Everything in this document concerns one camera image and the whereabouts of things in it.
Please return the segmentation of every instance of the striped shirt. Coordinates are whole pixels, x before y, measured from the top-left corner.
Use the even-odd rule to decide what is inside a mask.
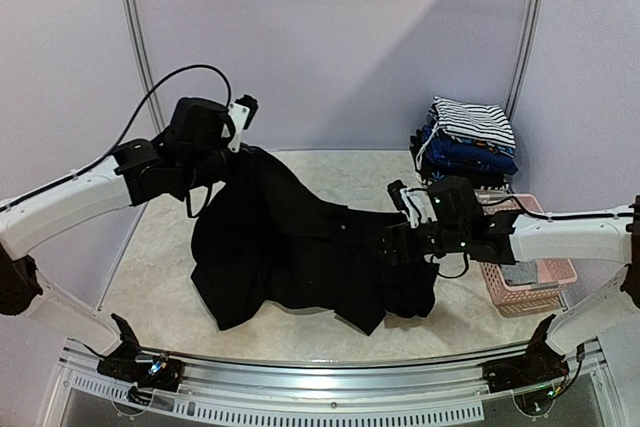
[[[453,139],[474,139],[516,148],[511,124],[499,105],[463,104],[434,97],[432,110],[438,128]]]

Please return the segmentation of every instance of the marble table surface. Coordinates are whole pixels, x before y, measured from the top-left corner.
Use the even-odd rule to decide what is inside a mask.
[[[275,152],[320,198],[373,211],[395,209],[388,183],[417,185],[406,151]],[[195,206],[202,196],[194,199]],[[191,283],[194,221],[169,196],[147,206],[103,302],[129,321],[142,345],[197,355],[267,361],[386,361],[432,358],[528,340],[548,314],[504,318],[472,263],[461,279],[439,278],[425,318],[387,315],[369,337],[331,311],[287,311],[267,302],[248,322],[221,332]],[[444,274],[462,268],[448,256]]]

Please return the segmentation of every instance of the plastic basket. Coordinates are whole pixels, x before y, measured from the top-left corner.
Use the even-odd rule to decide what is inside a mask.
[[[517,195],[522,205],[532,212],[542,212],[533,195]],[[479,196],[480,202],[493,202],[498,196]],[[487,214],[499,210],[518,210],[513,200],[503,204],[485,207]],[[538,283],[530,285],[507,285],[499,265],[480,263],[482,275],[487,284],[491,301],[505,317],[516,317],[560,308],[558,295],[567,286],[578,280],[573,264],[568,259],[545,259],[536,261]]]

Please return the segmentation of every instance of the black garment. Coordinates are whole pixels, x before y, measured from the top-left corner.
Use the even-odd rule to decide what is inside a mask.
[[[265,300],[333,309],[366,334],[387,311],[431,312],[437,265],[390,267],[378,247],[382,230],[405,222],[403,214],[324,202],[257,147],[243,146],[234,161],[191,243],[191,278],[221,330],[253,317]]]

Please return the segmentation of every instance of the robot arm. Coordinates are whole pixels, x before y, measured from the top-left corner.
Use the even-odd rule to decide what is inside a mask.
[[[100,358],[98,371],[141,387],[174,390],[182,366],[167,356],[144,359],[124,319],[96,312],[51,282],[28,255],[47,239],[107,212],[168,193],[189,198],[192,188],[224,179],[240,137],[257,110],[245,96],[229,108],[181,99],[169,127],[149,141],[112,150],[91,170],[0,205],[0,314],[21,315],[78,340]]]
[[[436,220],[429,218],[425,190]],[[524,208],[486,215],[471,185],[460,178],[428,189],[409,189],[397,181],[389,185],[389,194],[408,218],[383,238],[391,264],[463,252],[496,264],[572,258],[624,265],[578,305],[542,321],[523,356],[483,366],[492,391],[562,376],[568,372],[564,356],[576,346],[640,314],[640,196],[631,206],[549,216]],[[503,368],[509,362],[515,369]]]

